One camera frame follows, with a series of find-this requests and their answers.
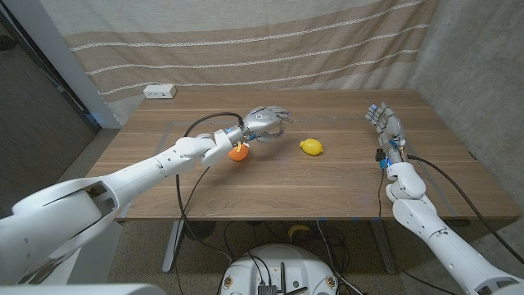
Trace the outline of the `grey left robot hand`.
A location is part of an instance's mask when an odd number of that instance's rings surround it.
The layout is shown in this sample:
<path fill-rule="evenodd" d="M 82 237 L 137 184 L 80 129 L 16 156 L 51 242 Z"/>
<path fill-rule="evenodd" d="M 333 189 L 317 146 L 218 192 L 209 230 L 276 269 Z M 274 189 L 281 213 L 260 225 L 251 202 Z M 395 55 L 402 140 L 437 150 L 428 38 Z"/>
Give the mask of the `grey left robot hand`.
<path fill-rule="evenodd" d="M 247 141 L 256 139 L 271 143 L 283 136 L 287 122 L 291 122 L 289 110 L 279 106 L 256 107 L 243 118 L 242 132 Z"/>

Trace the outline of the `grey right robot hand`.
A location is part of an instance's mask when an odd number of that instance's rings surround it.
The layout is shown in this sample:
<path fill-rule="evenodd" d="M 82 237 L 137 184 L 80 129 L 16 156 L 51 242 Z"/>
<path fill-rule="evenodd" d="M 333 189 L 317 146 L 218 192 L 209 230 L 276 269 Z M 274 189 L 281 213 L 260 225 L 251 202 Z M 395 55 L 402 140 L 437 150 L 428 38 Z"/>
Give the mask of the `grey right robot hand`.
<path fill-rule="evenodd" d="M 378 143 L 392 164 L 405 162 L 404 128 L 399 117 L 384 102 L 372 104 L 365 118 L 371 122 L 378 134 Z"/>

